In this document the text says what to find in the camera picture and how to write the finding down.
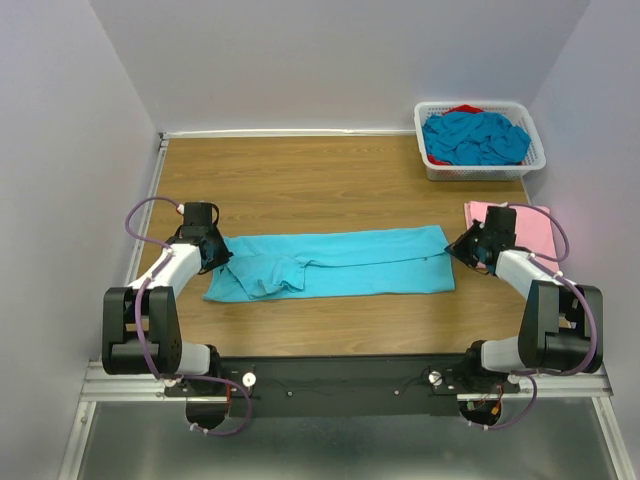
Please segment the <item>screw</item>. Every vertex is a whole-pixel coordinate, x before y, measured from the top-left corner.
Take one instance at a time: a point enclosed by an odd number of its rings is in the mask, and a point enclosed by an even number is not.
[[[438,387],[442,384],[442,375],[435,370],[429,374],[429,382],[431,385]]]
[[[253,387],[255,383],[256,383],[256,376],[253,372],[247,372],[242,377],[242,384],[247,388]]]

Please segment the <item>pink towel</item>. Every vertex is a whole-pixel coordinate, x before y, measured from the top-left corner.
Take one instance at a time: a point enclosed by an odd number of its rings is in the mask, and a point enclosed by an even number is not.
[[[495,206],[495,203],[469,202],[464,204],[464,218],[467,222],[467,228],[471,226],[473,220],[484,222],[487,215],[487,207]],[[557,258],[556,246],[553,243],[553,232],[551,230],[551,221],[530,208],[515,208],[516,216],[516,245],[526,247],[532,252],[544,253],[550,257]],[[554,272],[560,270],[557,262],[538,259],[540,263],[549,267]]]

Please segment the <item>wooden tabletop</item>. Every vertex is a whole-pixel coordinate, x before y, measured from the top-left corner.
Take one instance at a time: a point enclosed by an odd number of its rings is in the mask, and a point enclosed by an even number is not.
[[[463,203],[526,202],[520,182],[431,182],[413,136],[172,139],[159,195],[220,207],[223,235],[330,233],[441,225],[465,230]],[[181,223],[156,202],[148,234]],[[140,273],[160,251],[145,246]],[[254,303],[202,300],[211,274],[178,298],[183,339],[222,355],[462,352],[518,333],[524,300],[454,262],[456,290]]]

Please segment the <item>blue clothing in basket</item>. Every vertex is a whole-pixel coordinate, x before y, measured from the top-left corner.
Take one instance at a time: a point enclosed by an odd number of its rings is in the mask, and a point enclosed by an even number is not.
[[[522,128],[499,113],[432,115],[422,132],[427,153],[452,165],[517,165],[531,143]]]
[[[225,238],[233,256],[205,300],[251,302],[455,288],[439,226]]]

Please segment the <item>laundry basket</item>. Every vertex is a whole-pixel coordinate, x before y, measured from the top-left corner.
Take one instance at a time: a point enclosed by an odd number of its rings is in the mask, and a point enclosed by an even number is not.
[[[527,156],[521,165],[436,165],[429,161],[427,158],[429,152],[426,151],[422,126],[431,115],[442,115],[444,112],[463,104],[481,108],[485,112],[501,113],[507,117],[512,124],[522,127],[522,129],[527,132],[529,137],[531,137],[531,145],[529,145]],[[540,170],[547,163],[540,137],[533,124],[533,119],[527,109],[519,103],[466,100],[458,100],[455,102],[421,102],[416,105],[414,112],[418,148],[422,154],[422,161],[427,168],[427,177],[429,180],[517,180],[527,172]]]

